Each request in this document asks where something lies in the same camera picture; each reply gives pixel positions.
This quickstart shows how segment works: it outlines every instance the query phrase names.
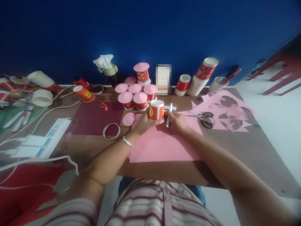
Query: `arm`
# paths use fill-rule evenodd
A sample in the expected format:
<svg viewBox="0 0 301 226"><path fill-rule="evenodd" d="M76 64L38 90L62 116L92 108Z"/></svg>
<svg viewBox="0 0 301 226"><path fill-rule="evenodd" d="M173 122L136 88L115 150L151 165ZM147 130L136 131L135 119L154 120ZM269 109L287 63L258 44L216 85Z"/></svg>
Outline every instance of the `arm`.
<svg viewBox="0 0 301 226"><path fill-rule="evenodd" d="M293 225L298 218L278 195L229 152L191 129L183 115L167 112L171 129L188 140L233 197L242 225Z"/></svg>
<svg viewBox="0 0 301 226"><path fill-rule="evenodd" d="M133 145L140 135L160 123L149 122L147 114L141 117L137 127L126 138ZM105 186L116 176L118 170L129 155L131 147L121 138L98 155L73 182L60 203L74 198L87 198L100 209Z"/></svg>

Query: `tissue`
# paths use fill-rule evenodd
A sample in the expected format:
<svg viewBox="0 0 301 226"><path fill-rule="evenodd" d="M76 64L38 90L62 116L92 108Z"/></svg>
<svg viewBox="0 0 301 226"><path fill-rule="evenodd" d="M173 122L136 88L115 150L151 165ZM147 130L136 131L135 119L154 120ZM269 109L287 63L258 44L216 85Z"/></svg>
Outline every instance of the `tissue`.
<svg viewBox="0 0 301 226"><path fill-rule="evenodd" d="M114 56L112 54L100 55L100 57L97 60L94 60L93 63L100 68L108 68L113 57Z"/></svg>

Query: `blue wall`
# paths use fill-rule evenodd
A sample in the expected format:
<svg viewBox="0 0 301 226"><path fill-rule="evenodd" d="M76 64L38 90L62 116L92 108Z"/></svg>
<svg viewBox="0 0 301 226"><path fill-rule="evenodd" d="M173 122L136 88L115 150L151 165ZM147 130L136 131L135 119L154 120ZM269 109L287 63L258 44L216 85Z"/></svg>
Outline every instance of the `blue wall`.
<svg viewBox="0 0 301 226"><path fill-rule="evenodd" d="M93 60L113 54L124 77L135 75L138 62L150 64L151 79L156 64L172 64L175 85L215 57L211 80L241 66L234 85L301 32L300 9L294 0L1 1L0 71L108 84Z"/></svg>

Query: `hand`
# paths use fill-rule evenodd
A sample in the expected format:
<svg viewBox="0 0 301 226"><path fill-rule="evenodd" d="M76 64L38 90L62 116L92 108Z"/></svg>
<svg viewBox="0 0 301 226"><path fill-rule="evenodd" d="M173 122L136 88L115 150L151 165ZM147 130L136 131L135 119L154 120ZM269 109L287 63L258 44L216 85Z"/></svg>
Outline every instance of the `hand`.
<svg viewBox="0 0 301 226"><path fill-rule="evenodd" d="M141 117L138 125L134 128L134 132L136 132L138 135L142 135L144 134L146 131L148 131L150 128L160 124L160 122L162 122L162 120L155 120L150 122L148 120L148 115L147 113L143 114L143 116Z"/></svg>
<svg viewBox="0 0 301 226"><path fill-rule="evenodd" d="M170 129L177 134L185 134L190 130L185 116L176 112L166 111L164 112L169 117L170 122L172 123Z"/></svg>

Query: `silver bracelet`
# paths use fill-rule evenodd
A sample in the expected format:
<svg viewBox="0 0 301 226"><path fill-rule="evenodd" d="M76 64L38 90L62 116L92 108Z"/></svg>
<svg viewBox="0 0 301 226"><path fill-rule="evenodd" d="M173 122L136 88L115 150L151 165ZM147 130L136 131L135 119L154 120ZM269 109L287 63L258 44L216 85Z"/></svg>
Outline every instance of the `silver bracelet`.
<svg viewBox="0 0 301 226"><path fill-rule="evenodd" d="M133 147L133 145L131 145L131 143L125 138L125 136L123 136L123 141L131 148Z"/></svg>

